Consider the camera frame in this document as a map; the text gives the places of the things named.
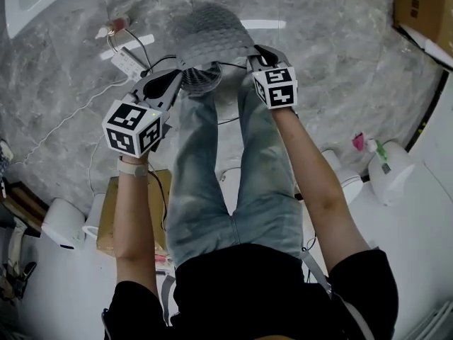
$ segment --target hand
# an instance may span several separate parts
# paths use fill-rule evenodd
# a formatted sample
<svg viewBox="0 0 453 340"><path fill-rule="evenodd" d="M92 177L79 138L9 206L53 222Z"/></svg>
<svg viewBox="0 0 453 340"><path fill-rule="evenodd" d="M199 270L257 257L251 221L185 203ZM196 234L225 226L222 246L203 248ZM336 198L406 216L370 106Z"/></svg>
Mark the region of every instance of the hand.
<svg viewBox="0 0 453 340"><path fill-rule="evenodd" d="M123 155L123 156L121 157L121 161L122 161L122 162L126 162L126 163L128 163L128 164L133 164L133 165L145 165L145 164L148 163L148 154L149 154L149 152L146 152L146 153L143 154L143 156L140 157L139 159L136 158L136 157Z"/></svg>

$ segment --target white container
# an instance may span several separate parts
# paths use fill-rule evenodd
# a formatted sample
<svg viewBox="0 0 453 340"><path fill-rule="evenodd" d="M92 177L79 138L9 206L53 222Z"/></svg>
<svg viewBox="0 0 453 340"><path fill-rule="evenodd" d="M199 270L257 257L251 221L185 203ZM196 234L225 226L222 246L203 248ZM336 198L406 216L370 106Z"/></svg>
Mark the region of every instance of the white container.
<svg viewBox="0 0 453 340"><path fill-rule="evenodd" d="M387 161L375 155L368 165L369 179L378 201L386 206L398 204L404 194L404 183L415 168L409 154L395 142L384 144Z"/></svg>
<svg viewBox="0 0 453 340"><path fill-rule="evenodd" d="M85 234L82 225L84 214L63 199L54 199L42 223L42 231L61 248L80 249L84 245Z"/></svg>

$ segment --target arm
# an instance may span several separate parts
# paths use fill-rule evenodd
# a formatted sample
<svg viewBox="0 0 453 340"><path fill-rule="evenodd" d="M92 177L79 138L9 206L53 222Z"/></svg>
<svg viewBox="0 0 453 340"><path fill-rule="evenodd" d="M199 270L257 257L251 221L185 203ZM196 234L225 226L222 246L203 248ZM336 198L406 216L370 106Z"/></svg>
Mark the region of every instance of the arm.
<svg viewBox="0 0 453 340"><path fill-rule="evenodd" d="M140 159L123 156L130 164L146 164ZM120 172L113 228L117 282L132 281L143 285L156 296L154 233L148 206L148 178Z"/></svg>
<svg viewBox="0 0 453 340"><path fill-rule="evenodd" d="M298 117L287 108L271 112L286 146L330 273L343 259L366 251L369 246L352 220L335 173Z"/></svg>

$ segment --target white cable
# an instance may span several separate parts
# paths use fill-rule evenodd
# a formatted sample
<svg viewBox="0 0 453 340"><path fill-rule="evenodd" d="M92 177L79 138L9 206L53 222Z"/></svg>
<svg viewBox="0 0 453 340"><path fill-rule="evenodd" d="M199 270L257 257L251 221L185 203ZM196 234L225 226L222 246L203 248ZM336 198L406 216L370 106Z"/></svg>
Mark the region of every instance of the white cable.
<svg viewBox="0 0 453 340"><path fill-rule="evenodd" d="M116 41L116 37L114 35L112 35L113 37L113 41L115 42L115 45L116 45L116 51L119 52L120 51L120 47L118 45L118 42Z"/></svg>
<svg viewBox="0 0 453 340"><path fill-rule="evenodd" d="M156 169L151 165L151 162L149 162L149 160L148 160L148 165L151 167L151 169L153 170L153 172L156 173Z"/></svg>
<svg viewBox="0 0 453 340"><path fill-rule="evenodd" d="M148 62L148 68L149 70L151 70L151 62L149 61L149 58L148 58L148 52L147 52L147 49L144 47L142 41L137 38L134 34L132 34L130 31L128 31L128 29L125 29L125 32L127 34L129 34L131 37L133 37L143 48L143 51L144 51L144 56L147 58L147 62Z"/></svg>
<svg viewBox="0 0 453 340"><path fill-rule="evenodd" d="M113 47L112 42L110 41L109 35L107 35L107 44L110 47L110 49L112 50L113 54L115 54L117 52L117 50Z"/></svg>
<svg viewBox="0 0 453 340"><path fill-rule="evenodd" d="M111 87L119 87L119 86L124 86L127 82L129 81L129 78L127 78L126 80L122 81L122 82L115 82L115 83L112 83L110 86L107 86L103 89L102 92L98 93L98 94L95 94L94 96L92 96L89 100L88 100L88 103L82 107L79 107L77 108L70 116L66 117L65 119L63 119L62 122L60 122L56 127L52 128L49 133L43 138L41 139L41 141L39 141L38 145L35 146L34 148L32 148L32 150L27 154L26 158L23 160L23 161L18 161L18 162L15 162L14 164L10 165L13 166L13 165L16 165L16 164L22 164L22 165L25 165L25 163L27 162L28 158L30 157L30 155L35 152L35 150L39 149L39 147L41 146L41 144L47 140L47 138L57 129L59 129L63 123L65 123L66 121L70 120L71 118L73 118L79 111L87 108L91 102L93 101L93 99L95 99L96 97L99 97L100 95L104 94L109 88Z"/></svg>
<svg viewBox="0 0 453 340"><path fill-rule="evenodd" d="M97 141L96 146L94 147L94 150L91 153L90 166L88 167L88 182L90 183L90 189L91 189L91 192L93 193L93 198L94 198L95 193L94 193L94 189L93 189L93 184L91 183L91 167L93 166L94 153L98 149L98 146L101 143L101 140L103 139L103 137L104 137L104 134L102 134L101 137L99 137L99 140Z"/></svg>

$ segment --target backpack strap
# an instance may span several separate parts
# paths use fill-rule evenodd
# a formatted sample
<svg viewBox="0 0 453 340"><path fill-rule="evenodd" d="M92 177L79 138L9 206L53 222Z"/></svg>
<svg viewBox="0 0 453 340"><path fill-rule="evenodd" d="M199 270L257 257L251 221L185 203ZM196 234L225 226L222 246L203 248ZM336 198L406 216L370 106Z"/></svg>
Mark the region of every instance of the backpack strap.
<svg viewBox="0 0 453 340"><path fill-rule="evenodd" d="M305 263L308 267L310 272L313 273L313 276L318 281L318 283L324 287L328 296L332 299L332 287L329 282L327 282L327 278L325 277L323 270L318 265L318 263L314 260L313 256L310 254L310 251L303 251L301 260Z"/></svg>
<svg viewBox="0 0 453 340"><path fill-rule="evenodd" d="M334 295L336 298L340 299L340 301L343 303L345 309L349 312L349 314L355 320L357 326L359 327L360 331L362 332L363 338L365 340L374 340L374 335L373 335L371 329L369 328L367 322L363 318L362 314L360 314L359 310L357 310L349 302L344 301L344 299L342 299L342 297L339 294L335 293Z"/></svg>
<svg viewBox="0 0 453 340"><path fill-rule="evenodd" d="M168 302L170 300L170 289L174 283L175 278L171 275L167 275L164 279L164 283L162 283L161 289L162 307L164 309L164 320L167 326L170 326L170 311L168 309Z"/></svg>

